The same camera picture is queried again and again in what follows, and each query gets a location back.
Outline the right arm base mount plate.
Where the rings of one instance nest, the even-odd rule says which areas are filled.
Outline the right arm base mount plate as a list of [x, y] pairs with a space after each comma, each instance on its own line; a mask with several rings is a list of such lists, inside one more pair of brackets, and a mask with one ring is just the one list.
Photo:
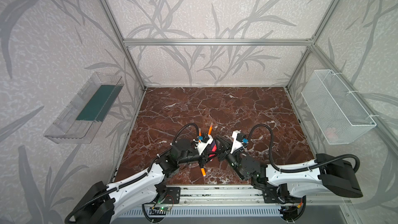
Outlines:
[[263, 199], [265, 203], [299, 204], [305, 203], [306, 197], [297, 198], [290, 195], [287, 184], [276, 186], [269, 186], [262, 190]]

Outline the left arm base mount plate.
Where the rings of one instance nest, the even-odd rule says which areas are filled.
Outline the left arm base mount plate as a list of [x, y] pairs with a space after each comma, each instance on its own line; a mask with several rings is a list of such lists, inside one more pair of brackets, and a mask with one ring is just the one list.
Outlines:
[[181, 197], [180, 187], [166, 187], [155, 198], [156, 204], [178, 204]]

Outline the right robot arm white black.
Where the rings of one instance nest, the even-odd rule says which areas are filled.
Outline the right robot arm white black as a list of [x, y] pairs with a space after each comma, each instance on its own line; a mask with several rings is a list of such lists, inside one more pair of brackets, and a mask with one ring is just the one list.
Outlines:
[[241, 180], [250, 181], [254, 189], [281, 203], [323, 192], [344, 198], [363, 197], [356, 178], [360, 160], [353, 154], [334, 157], [318, 153], [308, 162], [273, 167], [242, 149], [232, 152], [233, 144], [220, 136], [215, 141], [220, 161], [226, 160]]

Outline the pink marker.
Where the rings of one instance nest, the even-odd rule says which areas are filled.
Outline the pink marker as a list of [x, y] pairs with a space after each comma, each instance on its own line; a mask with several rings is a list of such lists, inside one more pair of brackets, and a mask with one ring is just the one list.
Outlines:
[[208, 151], [208, 157], [214, 157], [217, 155], [217, 145], [214, 145], [209, 151]]

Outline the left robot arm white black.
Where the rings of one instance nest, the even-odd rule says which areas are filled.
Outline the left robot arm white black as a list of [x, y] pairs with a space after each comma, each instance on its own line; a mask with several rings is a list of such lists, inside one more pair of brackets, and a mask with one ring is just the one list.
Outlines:
[[176, 175], [182, 164], [204, 166], [221, 153], [222, 146], [212, 138], [176, 141], [143, 171], [108, 185], [94, 184], [64, 222], [110, 224], [136, 207], [179, 203], [180, 189], [166, 186], [165, 181]]

